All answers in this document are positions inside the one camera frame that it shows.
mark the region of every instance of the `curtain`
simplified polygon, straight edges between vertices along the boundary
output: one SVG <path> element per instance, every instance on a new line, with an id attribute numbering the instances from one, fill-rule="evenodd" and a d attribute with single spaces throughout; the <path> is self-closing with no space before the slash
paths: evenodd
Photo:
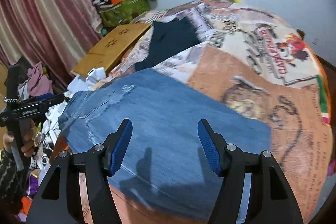
<path id="1" fill-rule="evenodd" d="M 65 87 L 70 71 L 101 39 L 100 30 L 92 0 L 0 0 L 0 61 L 42 61 Z"/>

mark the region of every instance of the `silver screw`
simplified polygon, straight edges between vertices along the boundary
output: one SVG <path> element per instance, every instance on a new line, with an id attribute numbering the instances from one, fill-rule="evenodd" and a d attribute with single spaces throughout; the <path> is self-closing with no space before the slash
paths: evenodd
<path id="1" fill-rule="evenodd" d="M 103 149 L 104 149 L 104 145 L 101 144 L 101 143 L 96 144 L 95 147 L 94 147 L 94 149 L 95 149 L 96 151 L 103 150 Z"/>
<path id="2" fill-rule="evenodd" d="M 270 158 L 272 156 L 272 153 L 265 150 L 263 153 L 262 153 L 266 158 Z"/>
<path id="3" fill-rule="evenodd" d="M 65 158 L 67 155 L 68 155 L 68 151 L 61 151 L 59 154 L 58 154 L 61 158 Z"/>
<path id="4" fill-rule="evenodd" d="M 235 150 L 236 150 L 236 146 L 235 146 L 234 144 L 228 144 L 228 145 L 226 146 L 226 148 L 227 148 L 228 150 L 230 150 L 230 151 L 235 151 Z"/>

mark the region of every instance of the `person's hand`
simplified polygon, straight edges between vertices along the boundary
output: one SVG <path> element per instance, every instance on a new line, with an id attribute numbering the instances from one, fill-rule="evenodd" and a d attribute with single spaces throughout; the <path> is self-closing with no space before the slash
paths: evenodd
<path id="1" fill-rule="evenodd" d="M 31 121 L 31 128 L 34 126 L 34 122 Z M 34 152 L 34 141 L 32 140 L 33 135 L 34 131 L 32 129 L 25 133 L 24 139 L 27 143 L 21 148 L 21 151 L 24 153 L 25 157 L 30 157 Z M 11 142 L 13 142 L 13 140 L 14 137 L 9 136 L 8 133 L 5 133 L 2 137 L 3 147 L 8 153 L 12 153 Z"/>

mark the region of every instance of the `patterned sleeve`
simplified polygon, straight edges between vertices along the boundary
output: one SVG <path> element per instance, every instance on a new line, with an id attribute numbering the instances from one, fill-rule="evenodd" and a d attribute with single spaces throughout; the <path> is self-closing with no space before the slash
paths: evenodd
<path id="1" fill-rule="evenodd" d="M 0 158 L 0 198 L 11 213 L 18 214 L 22 209 L 28 169 L 17 171 L 13 155 L 5 150 L 1 150 Z"/>

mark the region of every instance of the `folded denim jeans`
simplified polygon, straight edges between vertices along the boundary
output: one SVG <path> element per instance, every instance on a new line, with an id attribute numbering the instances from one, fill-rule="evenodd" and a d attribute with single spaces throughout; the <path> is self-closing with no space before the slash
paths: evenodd
<path id="1" fill-rule="evenodd" d="M 70 148 L 80 153 L 103 143 L 124 118 L 132 121 L 133 135 L 109 183 L 127 197 L 173 215 L 207 220 L 221 187 L 222 178 L 210 170 L 198 137 L 200 119 L 243 151 L 270 149 L 268 125 L 152 69 L 96 91 L 77 92 L 58 123 Z M 246 216 L 250 184 L 246 175 L 238 223 Z"/>

